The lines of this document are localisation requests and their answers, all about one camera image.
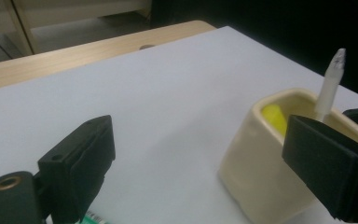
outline wooden furniture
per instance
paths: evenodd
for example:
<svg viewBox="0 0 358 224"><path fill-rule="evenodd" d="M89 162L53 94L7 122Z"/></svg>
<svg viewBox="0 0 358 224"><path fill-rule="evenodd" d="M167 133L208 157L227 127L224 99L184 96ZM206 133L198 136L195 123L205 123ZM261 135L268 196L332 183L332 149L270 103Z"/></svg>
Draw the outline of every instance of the wooden furniture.
<svg viewBox="0 0 358 224"><path fill-rule="evenodd" d="M0 34L22 55L40 53L34 28L139 11L147 16L151 0L0 0Z"/></svg>
<svg viewBox="0 0 358 224"><path fill-rule="evenodd" d="M213 29L206 22L190 21L1 62L0 87L133 52L144 45L160 45Z"/></svg>

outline white pen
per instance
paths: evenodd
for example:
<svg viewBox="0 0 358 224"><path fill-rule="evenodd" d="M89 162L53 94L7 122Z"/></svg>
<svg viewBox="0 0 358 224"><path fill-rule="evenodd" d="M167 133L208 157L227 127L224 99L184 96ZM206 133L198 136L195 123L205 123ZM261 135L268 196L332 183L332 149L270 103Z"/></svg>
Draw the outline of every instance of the white pen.
<svg viewBox="0 0 358 224"><path fill-rule="evenodd" d="M344 74L344 66L345 49L339 49L324 74L324 84L316 102L316 119L320 122L324 122L324 117L330 113L337 87Z"/></svg>

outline table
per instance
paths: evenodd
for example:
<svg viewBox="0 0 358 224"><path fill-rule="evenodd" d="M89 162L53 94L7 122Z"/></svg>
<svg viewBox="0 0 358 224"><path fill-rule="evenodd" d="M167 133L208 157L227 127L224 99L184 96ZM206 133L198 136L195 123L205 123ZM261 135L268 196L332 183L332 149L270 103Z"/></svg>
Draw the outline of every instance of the table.
<svg viewBox="0 0 358 224"><path fill-rule="evenodd" d="M257 100L293 87L317 91L323 79L229 27L208 30L138 51L157 44L149 36L113 58L85 56L94 63L47 53L24 77L9 68L18 61L5 63L0 69L21 78L0 85L0 175L34 173L74 128L110 114L117 159L91 211L112 223L249 223L217 176L229 142ZM339 87L335 106L358 107L358 94ZM288 223L339 222L316 204Z"/></svg>
<svg viewBox="0 0 358 224"><path fill-rule="evenodd" d="M160 45L215 29L204 21L190 21L131 35L96 41L0 63L0 87Z"/></svg>

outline white table surface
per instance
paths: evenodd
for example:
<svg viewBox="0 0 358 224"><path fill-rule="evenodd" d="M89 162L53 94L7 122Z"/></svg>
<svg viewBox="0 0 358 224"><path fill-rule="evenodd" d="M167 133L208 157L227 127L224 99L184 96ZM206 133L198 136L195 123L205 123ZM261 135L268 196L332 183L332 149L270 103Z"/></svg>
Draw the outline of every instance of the white table surface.
<svg viewBox="0 0 358 224"><path fill-rule="evenodd" d="M225 27L4 87L0 175L35 174L67 134L109 114L117 159L91 211L112 224L250 223L217 175L229 142L259 99L322 83ZM358 107L358 94L339 87L335 107ZM316 203L288 223L339 222Z"/></svg>

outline dark background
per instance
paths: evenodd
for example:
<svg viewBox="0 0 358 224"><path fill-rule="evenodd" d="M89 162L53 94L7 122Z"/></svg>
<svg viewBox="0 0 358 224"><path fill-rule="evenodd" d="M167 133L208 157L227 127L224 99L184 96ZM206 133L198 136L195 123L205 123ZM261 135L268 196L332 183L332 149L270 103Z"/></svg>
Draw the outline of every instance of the dark background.
<svg viewBox="0 0 358 224"><path fill-rule="evenodd" d="M345 48L340 84L358 93L356 0L153 0L152 28L193 20L231 26L320 75Z"/></svg>

